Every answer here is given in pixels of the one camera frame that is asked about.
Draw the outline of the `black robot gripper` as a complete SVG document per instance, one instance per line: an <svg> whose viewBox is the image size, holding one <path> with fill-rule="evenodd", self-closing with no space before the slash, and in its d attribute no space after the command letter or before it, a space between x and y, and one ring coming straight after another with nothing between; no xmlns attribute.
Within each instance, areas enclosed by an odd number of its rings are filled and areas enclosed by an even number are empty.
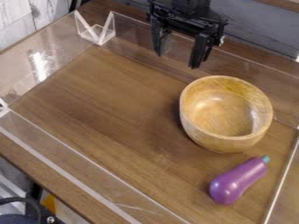
<svg viewBox="0 0 299 224"><path fill-rule="evenodd" d="M225 42L229 20L211 9L211 0L149 0L149 21L154 50L163 56L171 44L173 31L195 37L189 66L199 68L207 60L213 45Z"/></svg>

